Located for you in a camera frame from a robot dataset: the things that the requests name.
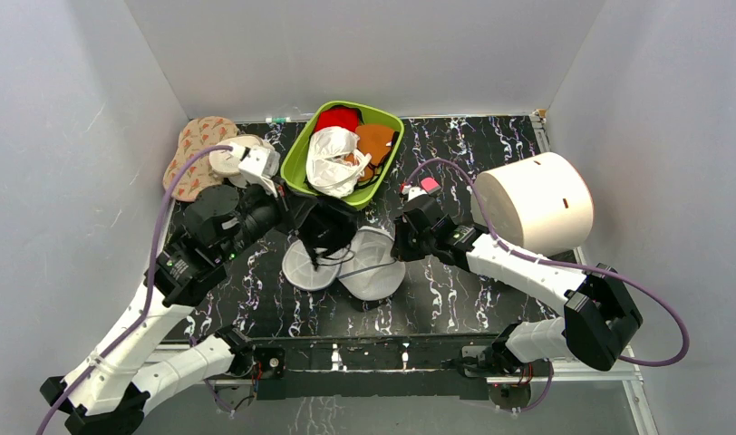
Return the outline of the white mesh laundry bag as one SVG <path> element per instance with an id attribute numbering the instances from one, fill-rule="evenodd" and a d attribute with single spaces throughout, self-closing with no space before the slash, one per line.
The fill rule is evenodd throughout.
<path id="1" fill-rule="evenodd" d="M 361 301 L 378 301 L 393 295 L 406 275 L 405 264 L 391 255 L 393 242 L 388 231 L 363 226 L 351 245 L 315 266 L 303 242 L 297 240 L 286 250 L 282 273 L 300 290 L 321 291 L 339 283 Z"/>

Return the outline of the white bra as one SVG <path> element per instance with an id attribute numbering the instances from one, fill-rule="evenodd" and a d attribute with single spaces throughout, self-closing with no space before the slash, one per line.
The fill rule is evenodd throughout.
<path id="1" fill-rule="evenodd" d="M 305 164 L 309 186 L 333 198 L 351 195 L 371 157 L 357 150 L 358 140 L 356 133 L 339 127 L 315 132 Z"/>

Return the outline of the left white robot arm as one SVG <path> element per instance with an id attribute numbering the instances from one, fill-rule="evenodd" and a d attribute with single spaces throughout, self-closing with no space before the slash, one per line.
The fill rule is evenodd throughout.
<path id="1" fill-rule="evenodd" d="M 41 386 L 51 410 L 66 413 L 71 434 L 132 434 L 148 413 L 192 384 L 222 374 L 248 377 L 257 368 L 255 346 L 231 326 L 163 362 L 145 362 L 227 280 L 228 263 L 284 225 L 285 213 L 281 185 L 219 185 L 199 193 L 104 339 L 76 369 Z"/>

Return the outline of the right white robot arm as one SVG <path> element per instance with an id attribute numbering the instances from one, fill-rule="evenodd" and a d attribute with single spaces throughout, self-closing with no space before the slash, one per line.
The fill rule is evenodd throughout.
<path id="1" fill-rule="evenodd" d="M 518 246 L 499 243 L 482 225 L 459 224 L 439 202 L 421 194 L 393 220 L 392 257 L 411 262 L 436 257 L 447 266 L 509 285 L 557 313 L 554 319 L 510 324 L 485 350 L 462 355 L 463 371 L 519 374 L 530 363 L 565 358 L 609 371 L 643 317 L 608 271 L 583 272 L 576 264 L 554 266 Z"/>

